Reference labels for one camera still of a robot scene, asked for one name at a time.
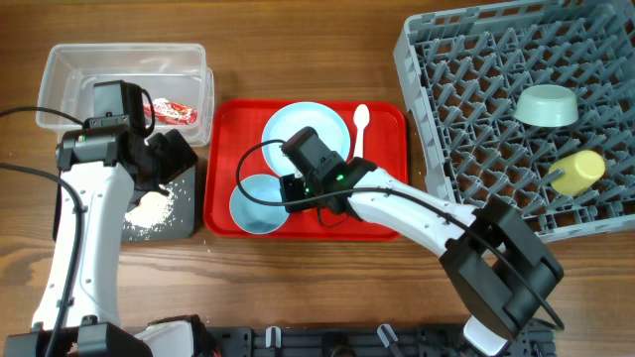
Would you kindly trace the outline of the light blue bowl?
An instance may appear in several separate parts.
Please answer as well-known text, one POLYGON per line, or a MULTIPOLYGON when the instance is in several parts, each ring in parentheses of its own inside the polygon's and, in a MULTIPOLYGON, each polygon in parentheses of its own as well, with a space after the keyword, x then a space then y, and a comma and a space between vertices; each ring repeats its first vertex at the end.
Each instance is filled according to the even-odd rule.
MULTIPOLYGON (((254 198, 281 202, 279 179, 269 175, 254 175, 241 182, 244 190, 254 198)), ((234 223, 251 234, 268 234, 281 228, 289 218, 283 206, 268 206, 248 199, 238 187, 230 196, 230 215, 234 223)))

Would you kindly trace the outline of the red snack wrapper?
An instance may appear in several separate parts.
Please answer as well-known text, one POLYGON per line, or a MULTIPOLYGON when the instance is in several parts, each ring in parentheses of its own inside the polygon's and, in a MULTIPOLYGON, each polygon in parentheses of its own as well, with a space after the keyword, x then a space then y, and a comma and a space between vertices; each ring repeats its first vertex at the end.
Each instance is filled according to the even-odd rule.
POLYGON ((166 98, 157 98, 153 104, 143 104, 144 112, 150 118, 167 125, 189 125, 196 122, 198 114, 193 108, 166 98))

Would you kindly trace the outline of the rice and nuts food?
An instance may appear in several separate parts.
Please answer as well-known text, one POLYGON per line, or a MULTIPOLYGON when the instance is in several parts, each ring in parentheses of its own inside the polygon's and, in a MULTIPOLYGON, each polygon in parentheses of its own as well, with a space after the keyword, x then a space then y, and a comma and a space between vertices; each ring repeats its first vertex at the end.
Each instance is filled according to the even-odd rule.
POLYGON ((163 193, 144 194, 137 206, 124 216, 124 227, 138 233, 154 233, 183 223, 182 215, 194 208, 192 190, 183 184, 162 186, 163 193))

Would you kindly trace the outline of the green bowl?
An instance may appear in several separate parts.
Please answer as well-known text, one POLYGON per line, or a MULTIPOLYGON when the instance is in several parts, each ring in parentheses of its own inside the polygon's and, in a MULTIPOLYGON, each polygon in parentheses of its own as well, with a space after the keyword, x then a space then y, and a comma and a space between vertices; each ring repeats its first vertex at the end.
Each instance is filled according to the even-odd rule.
POLYGON ((521 92, 513 117, 536 127, 568 126, 578 120, 576 95, 560 85, 531 86, 521 92))

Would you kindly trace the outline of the yellow plastic cup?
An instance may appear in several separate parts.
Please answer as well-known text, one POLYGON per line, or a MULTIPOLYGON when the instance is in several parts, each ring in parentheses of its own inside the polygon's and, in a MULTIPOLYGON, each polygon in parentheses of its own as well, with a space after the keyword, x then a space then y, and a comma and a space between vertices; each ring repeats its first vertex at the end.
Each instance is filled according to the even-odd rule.
POLYGON ((576 196, 596 183, 605 173, 606 163, 597 152, 584 150, 553 163, 549 173, 562 170, 563 174, 551 182, 559 194, 576 196))

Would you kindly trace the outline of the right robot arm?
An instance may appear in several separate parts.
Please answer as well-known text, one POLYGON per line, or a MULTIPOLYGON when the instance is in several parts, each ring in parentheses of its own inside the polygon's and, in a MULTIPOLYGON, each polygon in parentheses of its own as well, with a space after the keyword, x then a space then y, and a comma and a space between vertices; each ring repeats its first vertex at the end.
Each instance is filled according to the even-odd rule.
POLYGON ((563 267, 507 202, 492 198, 478 208, 442 200, 365 159, 346 161, 312 127, 285 140, 281 151, 298 171, 282 179, 287 211, 326 209, 378 224, 439 257, 470 313, 462 336, 479 354, 501 354, 538 309, 552 328, 563 328, 547 302, 563 267))

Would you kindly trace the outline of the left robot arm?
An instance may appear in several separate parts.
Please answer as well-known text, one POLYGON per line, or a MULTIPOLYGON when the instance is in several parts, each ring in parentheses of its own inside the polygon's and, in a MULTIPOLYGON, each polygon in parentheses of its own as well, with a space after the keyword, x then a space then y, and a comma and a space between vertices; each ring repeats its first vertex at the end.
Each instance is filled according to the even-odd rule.
POLYGON ((198 156, 182 134, 154 131, 149 92, 123 80, 93 87, 94 115, 56 147, 58 173, 28 169, 58 186, 55 252, 29 332, 7 337, 8 356, 217 356, 195 315, 120 326, 117 271, 125 215, 148 192, 197 184, 198 156))

